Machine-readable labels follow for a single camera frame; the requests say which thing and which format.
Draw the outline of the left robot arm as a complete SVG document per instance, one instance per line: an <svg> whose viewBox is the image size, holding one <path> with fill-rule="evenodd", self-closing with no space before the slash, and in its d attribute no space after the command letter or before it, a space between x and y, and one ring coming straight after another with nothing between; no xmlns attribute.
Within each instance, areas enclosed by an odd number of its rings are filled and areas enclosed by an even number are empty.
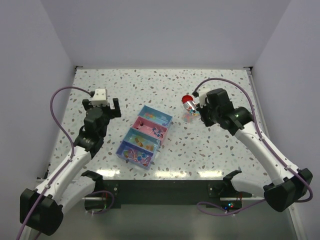
<svg viewBox="0 0 320 240"><path fill-rule="evenodd" d="M60 165L34 189L25 189L20 195L19 235L26 226L47 236L54 234L64 215L87 195L104 192L103 177L85 171L77 181L76 175L101 149L111 119L121 117L119 100L113 98L114 108L105 100L82 101L86 110L84 125L80 128L71 149Z"/></svg>

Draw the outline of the pink candy bin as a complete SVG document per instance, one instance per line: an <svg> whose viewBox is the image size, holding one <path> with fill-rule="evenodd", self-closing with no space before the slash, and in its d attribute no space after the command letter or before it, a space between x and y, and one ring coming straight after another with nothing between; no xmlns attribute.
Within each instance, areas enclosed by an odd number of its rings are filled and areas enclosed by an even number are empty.
<svg viewBox="0 0 320 240"><path fill-rule="evenodd" d="M148 136L156 138L163 142L167 136L168 128L159 125L149 119L139 116L132 125L132 128Z"/></svg>

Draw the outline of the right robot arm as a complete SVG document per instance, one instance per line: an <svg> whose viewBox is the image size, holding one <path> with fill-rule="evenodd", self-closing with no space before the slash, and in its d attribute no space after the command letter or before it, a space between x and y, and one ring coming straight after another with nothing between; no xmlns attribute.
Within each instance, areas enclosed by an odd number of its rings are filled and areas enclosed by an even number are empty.
<svg viewBox="0 0 320 240"><path fill-rule="evenodd" d="M255 116L245 107L234 108L226 90L200 88L193 95L199 98L196 109L205 126L218 124L236 137L256 157L270 178L260 183L243 175L241 170L234 170L223 178L222 189L227 196L246 192L264 198L272 209L283 212L307 193L313 179L311 171L288 160L259 129Z"/></svg>

